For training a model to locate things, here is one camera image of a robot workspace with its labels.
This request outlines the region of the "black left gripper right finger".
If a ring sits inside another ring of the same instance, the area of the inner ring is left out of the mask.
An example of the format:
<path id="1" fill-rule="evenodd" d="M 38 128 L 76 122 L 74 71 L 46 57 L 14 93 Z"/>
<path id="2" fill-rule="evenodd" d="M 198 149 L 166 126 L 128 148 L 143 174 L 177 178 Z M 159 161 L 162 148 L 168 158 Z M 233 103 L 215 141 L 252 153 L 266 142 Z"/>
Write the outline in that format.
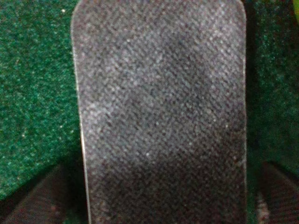
<path id="1" fill-rule="evenodd" d="M 264 162 L 261 166 L 256 219 L 258 224 L 299 222 L 299 177 L 274 161 Z"/>

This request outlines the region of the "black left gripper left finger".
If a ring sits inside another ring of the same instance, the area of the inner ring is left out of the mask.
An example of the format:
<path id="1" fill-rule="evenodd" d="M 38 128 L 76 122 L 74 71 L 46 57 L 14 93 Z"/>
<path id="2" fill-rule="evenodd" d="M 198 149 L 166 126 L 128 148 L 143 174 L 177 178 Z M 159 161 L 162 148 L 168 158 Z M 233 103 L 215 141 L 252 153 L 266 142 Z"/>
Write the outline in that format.
<path id="1" fill-rule="evenodd" d="M 59 164 L 43 170 L 0 202 L 2 224 L 86 224 L 81 166 Z"/>

